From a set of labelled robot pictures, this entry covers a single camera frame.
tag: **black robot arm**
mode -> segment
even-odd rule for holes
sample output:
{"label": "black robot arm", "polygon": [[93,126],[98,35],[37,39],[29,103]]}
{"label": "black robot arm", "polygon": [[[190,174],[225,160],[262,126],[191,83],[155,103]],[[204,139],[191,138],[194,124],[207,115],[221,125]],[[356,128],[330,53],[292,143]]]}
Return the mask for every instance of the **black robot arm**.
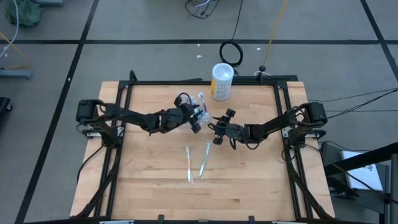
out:
{"label": "black robot arm", "polygon": [[[303,120],[297,120],[297,113],[301,112]],[[230,124],[229,121],[235,115],[235,111],[228,109],[227,116],[222,116],[217,119],[216,124],[210,123],[208,126],[215,131],[218,136],[214,139],[213,143],[221,144],[222,137],[226,135],[233,149],[236,149],[236,141],[244,144],[258,144],[267,139],[268,135],[279,131],[283,128],[291,126],[289,130],[289,143],[295,144],[298,140],[302,139],[314,128],[320,128],[327,123],[325,109],[321,103],[304,103],[296,106],[283,115],[278,116],[264,124],[245,124],[240,126],[238,124]]]}
{"label": "black robot arm", "polygon": [[182,103],[179,96],[175,99],[174,105],[176,108],[140,114],[121,108],[114,103],[104,103],[101,100],[81,100],[78,105],[76,121],[80,126],[90,127],[82,130],[84,135],[100,133],[105,143],[112,142],[112,144],[117,142],[118,129],[108,126],[106,122],[113,120],[140,126],[149,134],[158,132],[164,134],[185,123],[191,124],[194,133],[199,132],[200,125],[197,121],[201,111],[195,112],[195,108],[199,106]]}

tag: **metal pole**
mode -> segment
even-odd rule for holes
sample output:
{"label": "metal pole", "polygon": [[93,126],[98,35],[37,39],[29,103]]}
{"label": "metal pole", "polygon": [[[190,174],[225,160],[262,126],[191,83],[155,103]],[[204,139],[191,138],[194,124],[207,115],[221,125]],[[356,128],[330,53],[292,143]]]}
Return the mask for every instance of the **metal pole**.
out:
{"label": "metal pole", "polygon": [[[391,199],[398,201],[398,154],[391,156]],[[398,223],[398,204],[390,203],[390,223]]]}

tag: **wooden table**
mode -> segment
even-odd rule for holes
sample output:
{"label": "wooden table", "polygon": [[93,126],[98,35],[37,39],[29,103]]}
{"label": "wooden table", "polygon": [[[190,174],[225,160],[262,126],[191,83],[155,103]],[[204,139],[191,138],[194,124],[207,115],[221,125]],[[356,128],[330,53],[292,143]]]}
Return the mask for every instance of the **wooden table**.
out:
{"label": "wooden table", "polygon": [[[307,102],[302,82],[288,82],[288,86],[292,106]],[[114,103],[117,87],[118,82],[104,82],[99,99]],[[236,110],[232,123],[265,123],[277,116],[271,86],[232,86],[229,98],[219,102],[211,99],[210,86],[136,85],[129,109],[153,113],[173,108],[181,91],[192,95],[203,91],[212,116],[225,114],[227,108]],[[198,134],[184,126],[149,137],[140,127],[128,124],[112,218],[156,220],[163,214],[166,220],[248,220],[249,215],[256,220],[295,220],[286,164],[280,157],[280,132],[271,134],[253,151],[244,144],[234,151],[227,139],[221,146],[212,144],[201,180],[198,175],[206,140],[212,141],[214,136],[205,126]],[[89,140],[85,159],[100,144],[99,138]],[[307,144],[317,147],[314,139],[307,139]],[[191,151],[194,184],[187,182],[186,145]],[[301,152],[309,190],[334,216],[319,153],[309,147]],[[71,215],[80,212],[98,188],[104,154],[105,150],[101,151],[82,170]],[[301,216],[305,217],[302,193],[297,189]],[[101,214],[107,199],[106,192]]]}

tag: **cylindrical container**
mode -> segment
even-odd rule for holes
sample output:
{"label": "cylindrical container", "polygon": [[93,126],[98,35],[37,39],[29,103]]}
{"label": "cylindrical container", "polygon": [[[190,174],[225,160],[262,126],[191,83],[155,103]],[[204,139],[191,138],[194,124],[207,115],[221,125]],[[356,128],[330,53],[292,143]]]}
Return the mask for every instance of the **cylindrical container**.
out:
{"label": "cylindrical container", "polygon": [[218,63],[213,67],[213,79],[211,80],[211,97],[218,101],[228,98],[231,89],[234,69],[226,63]]}

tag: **yellow cable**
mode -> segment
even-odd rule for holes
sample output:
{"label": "yellow cable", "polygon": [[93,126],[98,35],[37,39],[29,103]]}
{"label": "yellow cable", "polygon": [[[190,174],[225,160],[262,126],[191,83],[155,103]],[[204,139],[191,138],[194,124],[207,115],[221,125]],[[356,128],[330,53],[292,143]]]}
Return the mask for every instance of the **yellow cable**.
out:
{"label": "yellow cable", "polygon": [[268,61],[268,55],[269,55],[269,52],[271,51],[272,39],[274,38],[274,35],[275,35],[275,33],[276,33],[276,30],[278,29],[279,21],[282,19],[282,15],[283,15],[284,12],[285,12],[286,4],[287,4],[287,0],[284,0],[284,4],[283,4],[283,6],[282,6],[282,9],[280,10],[279,17],[278,17],[278,19],[277,19],[276,22],[275,22],[274,28],[272,29],[271,37],[269,38],[269,42],[268,42],[267,53],[266,53],[266,59],[264,60],[264,66],[266,66],[266,63],[267,63],[267,61]]}
{"label": "yellow cable", "polygon": [[[17,46],[15,46],[14,44],[12,44],[11,41],[10,41],[2,32],[0,32],[0,36],[1,36],[4,40],[6,40],[6,41],[8,42],[8,44],[10,44],[16,51],[18,51],[18,52],[28,61],[28,64],[29,64],[30,59],[29,59],[28,56],[26,56],[26,55],[23,53],[23,51],[21,51]],[[24,67],[29,67],[29,65],[16,65],[16,66],[8,67],[8,68],[6,68],[6,69],[9,70],[9,69],[24,68]]]}

